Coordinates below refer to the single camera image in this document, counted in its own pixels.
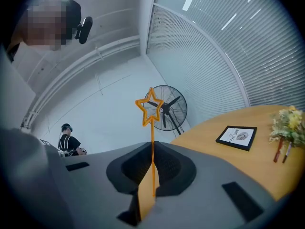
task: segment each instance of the fan blade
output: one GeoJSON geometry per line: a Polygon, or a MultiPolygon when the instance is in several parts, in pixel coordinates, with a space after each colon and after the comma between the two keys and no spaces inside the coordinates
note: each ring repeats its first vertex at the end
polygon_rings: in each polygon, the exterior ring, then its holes
{"type": "Polygon", "coordinates": [[[168,104],[168,106],[172,106],[174,103],[176,103],[176,102],[178,101],[179,98],[180,98],[180,96],[179,96],[179,97],[176,97],[174,100],[172,100],[172,101],[168,104]]]}
{"type": "Polygon", "coordinates": [[[164,128],[166,128],[165,113],[162,113],[162,119],[163,119],[164,128]]]}
{"type": "Polygon", "coordinates": [[[151,101],[148,101],[148,103],[151,104],[152,106],[158,107],[158,104],[155,104],[155,103],[153,103],[151,101]]]}

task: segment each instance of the person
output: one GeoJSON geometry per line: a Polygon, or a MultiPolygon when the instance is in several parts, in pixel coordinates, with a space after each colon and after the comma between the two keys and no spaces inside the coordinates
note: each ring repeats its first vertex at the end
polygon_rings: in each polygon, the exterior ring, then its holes
{"type": "Polygon", "coordinates": [[[11,62],[21,42],[55,51],[72,39],[80,22],[81,6],[74,0],[44,0],[21,8],[15,22],[7,24],[2,43],[11,62]]]}
{"type": "Polygon", "coordinates": [[[72,156],[75,155],[86,155],[87,151],[80,147],[81,143],[73,136],[71,136],[71,132],[73,128],[69,124],[63,124],[61,126],[62,136],[58,140],[58,148],[61,151],[67,151],[71,153],[72,156]]]}

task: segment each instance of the black picture frame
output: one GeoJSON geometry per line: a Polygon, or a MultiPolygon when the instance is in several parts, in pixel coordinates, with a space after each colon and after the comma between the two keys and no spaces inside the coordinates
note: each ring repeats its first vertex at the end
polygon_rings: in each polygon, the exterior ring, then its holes
{"type": "Polygon", "coordinates": [[[256,131],[257,131],[257,127],[228,125],[228,126],[225,128],[225,130],[220,134],[220,136],[216,139],[216,142],[217,142],[217,143],[220,143],[220,144],[227,145],[227,146],[235,147],[235,148],[238,148],[238,149],[241,149],[241,150],[244,150],[244,151],[249,151],[250,148],[251,148],[252,142],[253,142],[253,140],[254,140],[256,131]],[[250,139],[250,141],[249,141],[248,146],[244,146],[244,145],[235,144],[235,143],[230,143],[230,142],[226,142],[226,141],[220,140],[220,138],[225,134],[225,132],[226,132],[226,130],[227,130],[228,128],[252,129],[252,130],[253,130],[253,133],[252,133],[252,136],[251,136],[251,139],[250,139]]]}

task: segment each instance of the star-shaped wand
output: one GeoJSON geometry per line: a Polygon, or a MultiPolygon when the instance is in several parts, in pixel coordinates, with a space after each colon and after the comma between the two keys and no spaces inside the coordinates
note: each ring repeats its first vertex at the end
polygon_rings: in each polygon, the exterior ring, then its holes
{"type": "Polygon", "coordinates": [[[148,91],[148,96],[147,98],[144,99],[139,99],[135,101],[135,104],[143,111],[143,122],[142,125],[143,126],[147,126],[148,123],[151,123],[151,135],[152,135],[152,187],[153,187],[153,196],[155,196],[155,179],[154,179],[154,174],[155,174],[155,170],[154,170],[154,153],[153,153],[153,144],[154,144],[154,121],[160,121],[160,108],[162,106],[162,104],[164,103],[163,100],[161,99],[157,99],[156,94],[153,90],[153,88],[151,87],[148,91]],[[151,115],[147,118],[147,110],[142,106],[143,103],[147,103],[149,102],[150,98],[153,98],[153,100],[158,103],[157,106],[157,117],[154,115],[151,115]]]}

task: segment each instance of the standing fan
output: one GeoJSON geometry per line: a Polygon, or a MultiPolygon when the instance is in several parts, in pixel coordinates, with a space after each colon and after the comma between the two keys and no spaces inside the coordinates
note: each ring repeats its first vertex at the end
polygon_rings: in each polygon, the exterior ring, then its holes
{"type": "MultiPolygon", "coordinates": [[[[160,108],[161,121],[154,122],[154,127],[163,131],[177,130],[179,135],[179,127],[182,125],[187,114],[187,104],[183,95],[175,88],[167,85],[160,85],[154,88],[157,99],[162,99],[164,103],[160,108]]],[[[158,104],[151,99],[147,103],[143,103],[147,110],[147,116],[156,115],[158,104]]]]}

